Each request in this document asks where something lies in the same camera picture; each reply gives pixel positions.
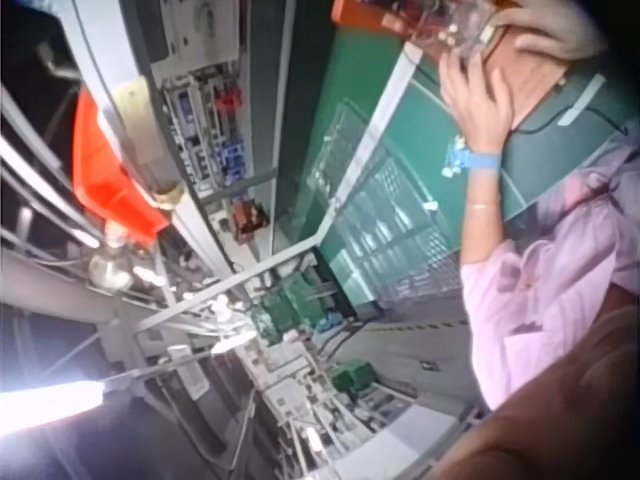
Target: hand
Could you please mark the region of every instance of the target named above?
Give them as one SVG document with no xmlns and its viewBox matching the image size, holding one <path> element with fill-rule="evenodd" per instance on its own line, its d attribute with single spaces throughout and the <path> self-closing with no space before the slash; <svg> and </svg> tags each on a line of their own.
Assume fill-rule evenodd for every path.
<svg viewBox="0 0 640 480">
<path fill-rule="evenodd" d="M 442 98 L 476 153 L 500 154 L 513 123 L 511 92 L 500 69 L 491 75 L 493 98 L 487 91 L 482 58 L 475 55 L 469 75 L 462 72 L 460 54 L 454 50 L 440 58 Z"/>
<path fill-rule="evenodd" d="M 538 30 L 516 39 L 516 48 L 546 53 L 564 60 L 601 53 L 606 43 L 600 32 L 573 0 L 518 0 L 523 8 L 510 8 L 494 17 L 496 25 Z"/>
</svg>

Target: person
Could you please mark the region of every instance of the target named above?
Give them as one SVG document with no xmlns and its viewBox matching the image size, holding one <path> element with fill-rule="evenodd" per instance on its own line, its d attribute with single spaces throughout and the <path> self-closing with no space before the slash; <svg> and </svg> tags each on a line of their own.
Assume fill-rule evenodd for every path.
<svg viewBox="0 0 640 480">
<path fill-rule="evenodd" d="M 496 18 L 534 29 L 518 48 L 565 59 L 605 48 L 574 3 L 521 3 Z M 439 70 L 442 97 L 472 152 L 461 276 L 472 366 L 493 412 L 432 475 L 600 478 L 603 459 L 627 438 L 638 380 L 640 128 L 614 138 L 598 162 L 538 205 L 547 236 L 518 251 L 500 209 L 513 120 L 507 82 L 499 69 L 485 75 L 478 56 L 465 73 L 455 51 Z"/>
</svg>

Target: pink shirt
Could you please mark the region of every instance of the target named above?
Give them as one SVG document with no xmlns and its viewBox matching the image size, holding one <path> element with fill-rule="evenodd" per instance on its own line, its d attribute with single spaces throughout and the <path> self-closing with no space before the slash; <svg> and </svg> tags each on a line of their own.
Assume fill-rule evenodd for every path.
<svg viewBox="0 0 640 480">
<path fill-rule="evenodd" d="M 462 267 L 472 365 L 491 409 L 585 336 L 612 282 L 638 293 L 638 225 L 619 207 L 601 195 L 522 255 L 507 240 L 485 263 Z"/>
</svg>

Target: finger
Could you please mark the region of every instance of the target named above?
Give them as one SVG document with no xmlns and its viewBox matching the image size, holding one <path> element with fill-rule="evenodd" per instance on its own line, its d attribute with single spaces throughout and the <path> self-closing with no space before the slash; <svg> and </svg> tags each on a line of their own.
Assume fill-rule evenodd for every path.
<svg viewBox="0 0 640 480">
<path fill-rule="evenodd" d="M 540 10 L 529 8 L 508 8 L 498 12 L 493 17 L 493 23 L 498 26 L 513 25 L 516 27 L 535 28 L 544 30 L 549 23 Z"/>
<path fill-rule="evenodd" d="M 469 62 L 469 89 L 473 96 L 487 96 L 482 56 L 479 53 L 474 54 Z"/>
<path fill-rule="evenodd" d="M 438 64 L 438 72 L 440 74 L 440 94 L 447 103 L 451 105 L 451 78 L 449 78 L 449 69 L 447 65 L 449 63 L 449 54 L 447 52 L 440 56 L 440 62 Z"/>
<path fill-rule="evenodd" d="M 516 38 L 516 48 L 529 52 L 545 53 L 556 58 L 567 58 L 569 52 L 558 40 L 546 35 L 525 33 Z"/>
<path fill-rule="evenodd" d="M 513 103 L 511 101 L 511 89 L 507 85 L 502 69 L 496 68 L 491 74 L 491 88 L 493 90 L 493 98 L 498 106 L 500 115 L 504 117 L 513 117 Z"/>
<path fill-rule="evenodd" d="M 460 50 L 457 48 L 449 55 L 447 73 L 451 80 L 449 85 L 452 98 L 465 98 L 469 93 L 469 85 L 465 74 L 462 72 L 462 59 L 460 58 Z"/>
</svg>

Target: shirt sleeve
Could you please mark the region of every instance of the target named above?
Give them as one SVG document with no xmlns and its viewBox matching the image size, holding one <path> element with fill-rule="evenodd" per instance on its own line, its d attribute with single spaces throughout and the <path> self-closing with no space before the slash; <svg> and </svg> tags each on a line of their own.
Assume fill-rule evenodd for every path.
<svg viewBox="0 0 640 480">
<path fill-rule="evenodd" d="M 483 263 L 461 269 L 464 304 L 472 333 L 472 365 L 482 395 L 496 409 L 510 391 L 505 338 L 524 320 L 514 293 L 520 278 L 521 257 L 506 240 Z"/>
</svg>

